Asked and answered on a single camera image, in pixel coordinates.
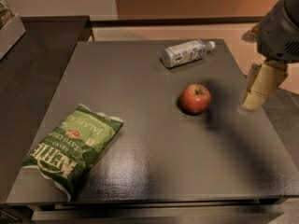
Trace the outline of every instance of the black table surface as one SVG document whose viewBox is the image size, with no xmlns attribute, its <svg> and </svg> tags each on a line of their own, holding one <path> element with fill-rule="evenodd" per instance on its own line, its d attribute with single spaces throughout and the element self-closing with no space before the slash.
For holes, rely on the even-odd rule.
<svg viewBox="0 0 299 224">
<path fill-rule="evenodd" d="M 89 17 L 21 19 L 26 33 L 0 61 L 0 204 L 6 202 Z"/>
<path fill-rule="evenodd" d="M 78 103 L 120 117 L 124 126 L 72 203 L 299 195 L 299 173 L 283 144 L 296 150 L 297 95 L 278 90 L 264 110 L 241 116 L 236 107 L 245 78 L 225 42 L 215 42 L 205 59 L 175 69 L 162 65 L 161 52 L 181 41 L 77 44 L 31 148 Z M 199 117 L 178 105 L 182 90 L 195 82 L 212 94 L 211 106 Z M 27 169 L 19 172 L 7 199 L 8 204 L 64 202 L 49 180 Z"/>
</svg>

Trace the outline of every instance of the red apple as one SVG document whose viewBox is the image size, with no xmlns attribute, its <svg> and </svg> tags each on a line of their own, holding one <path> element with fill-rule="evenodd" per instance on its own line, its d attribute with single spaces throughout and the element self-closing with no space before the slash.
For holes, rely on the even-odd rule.
<svg viewBox="0 0 299 224">
<path fill-rule="evenodd" d="M 192 84 L 185 88 L 179 100 L 183 109 L 188 113 L 199 115 L 208 108 L 211 102 L 211 94 L 203 85 Z"/>
</svg>

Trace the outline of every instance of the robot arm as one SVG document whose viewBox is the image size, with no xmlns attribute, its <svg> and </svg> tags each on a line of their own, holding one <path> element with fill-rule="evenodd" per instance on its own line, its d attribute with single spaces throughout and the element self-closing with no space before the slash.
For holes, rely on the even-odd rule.
<svg viewBox="0 0 299 224">
<path fill-rule="evenodd" d="M 240 101 L 241 108 L 249 111 L 259 108 L 281 85 L 288 63 L 299 62 L 299 0 L 279 0 L 253 29 L 247 38 L 257 42 L 258 52 L 266 59 L 249 71 Z"/>
</svg>

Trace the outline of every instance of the green chip bag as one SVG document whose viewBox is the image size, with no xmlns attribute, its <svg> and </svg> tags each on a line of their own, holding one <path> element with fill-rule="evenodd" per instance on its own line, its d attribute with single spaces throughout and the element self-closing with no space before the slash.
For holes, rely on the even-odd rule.
<svg viewBox="0 0 299 224">
<path fill-rule="evenodd" d="M 21 166 L 39 169 L 70 200 L 76 184 L 122 124 L 119 118 L 93 113 L 79 105 L 27 155 Z"/>
</svg>

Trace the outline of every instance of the plastic bottle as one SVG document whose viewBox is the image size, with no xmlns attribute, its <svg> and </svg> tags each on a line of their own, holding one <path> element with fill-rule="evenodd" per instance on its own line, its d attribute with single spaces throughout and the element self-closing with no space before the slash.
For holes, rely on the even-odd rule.
<svg viewBox="0 0 299 224">
<path fill-rule="evenodd" d="M 203 59 L 206 54 L 215 47 L 216 45 L 213 41 L 205 43 L 201 40 L 193 40 L 164 49 L 162 61 L 167 68 L 173 68 L 178 65 Z"/>
</svg>

